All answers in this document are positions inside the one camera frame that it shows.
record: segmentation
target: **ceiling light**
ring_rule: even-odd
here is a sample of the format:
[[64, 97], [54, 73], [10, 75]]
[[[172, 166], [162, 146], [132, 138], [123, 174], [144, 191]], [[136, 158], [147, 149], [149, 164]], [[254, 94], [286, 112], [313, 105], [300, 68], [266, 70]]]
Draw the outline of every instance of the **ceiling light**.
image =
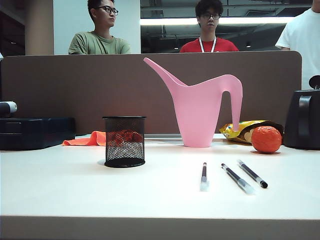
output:
[[[266, 17], [221, 17], [220, 25], [247, 25], [247, 24], [286, 24], [294, 17], [266, 16]], [[197, 25], [196, 18], [158, 18], [140, 19], [141, 26], [162, 26], [162, 25]]]

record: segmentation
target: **pen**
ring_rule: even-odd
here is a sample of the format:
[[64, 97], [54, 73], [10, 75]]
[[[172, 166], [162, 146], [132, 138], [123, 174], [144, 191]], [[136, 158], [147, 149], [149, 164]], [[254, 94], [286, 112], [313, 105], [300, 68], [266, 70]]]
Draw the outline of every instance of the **pen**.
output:
[[202, 166], [200, 190], [201, 191], [206, 191], [207, 187], [208, 187], [208, 182], [207, 182], [207, 163], [204, 162], [203, 166]]
[[245, 191], [247, 194], [253, 194], [254, 188], [250, 186], [245, 180], [240, 178], [237, 174], [235, 174], [227, 165], [224, 163], [221, 164], [221, 167], [226, 171], [226, 173], [238, 184], [238, 186]]
[[239, 167], [245, 171], [253, 180], [260, 184], [260, 186], [264, 189], [268, 187], [268, 184], [261, 179], [254, 171], [252, 171], [247, 165], [244, 164], [243, 161], [238, 160]]

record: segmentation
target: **red t-shirt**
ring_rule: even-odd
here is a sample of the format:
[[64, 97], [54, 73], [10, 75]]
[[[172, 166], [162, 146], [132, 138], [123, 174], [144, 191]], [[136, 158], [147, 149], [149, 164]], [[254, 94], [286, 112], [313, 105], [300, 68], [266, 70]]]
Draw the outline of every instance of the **red t-shirt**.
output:
[[[214, 41], [202, 41], [203, 49], [205, 52], [211, 52]], [[214, 47], [214, 52], [235, 52], [239, 49], [229, 40], [217, 37]], [[180, 53], [201, 53], [199, 38], [190, 41], [182, 46]]]

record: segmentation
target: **gray partition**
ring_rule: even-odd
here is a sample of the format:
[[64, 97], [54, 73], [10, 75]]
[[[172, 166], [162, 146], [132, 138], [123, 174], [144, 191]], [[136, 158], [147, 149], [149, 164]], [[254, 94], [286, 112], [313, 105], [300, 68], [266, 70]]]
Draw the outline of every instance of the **gray partition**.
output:
[[[78, 134], [104, 131], [102, 116], [147, 116], [146, 133], [179, 133], [170, 92], [144, 57], [187, 85], [236, 76], [243, 86], [241, 121], [284, 125], [292, 93], [301, 89], [295, 51], [12, 56], [1, 64], [2, 99], [17, 103], [15, 117], [74, 117]], [[216, 133], [231, 121], [224, 93]]]

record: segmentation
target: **lanyard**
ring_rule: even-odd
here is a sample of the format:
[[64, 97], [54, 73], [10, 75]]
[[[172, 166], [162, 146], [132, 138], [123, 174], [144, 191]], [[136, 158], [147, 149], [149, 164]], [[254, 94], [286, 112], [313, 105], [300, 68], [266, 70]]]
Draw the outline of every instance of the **lanyard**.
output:
[[[213, 53], [214, 50], [215, 50], [216, 41], [217, 41], [217, 38], [214, 37], [213, 44], [212, 44], [212, 49], [211, 49], [211, 52], [212, 52], [212, 53]], [[204, 46], [202, 45], [201, 37], [199, 37], [199, 42], [200, 42], [201, 51], [204, 53], [205, 50], [204, 50]]]

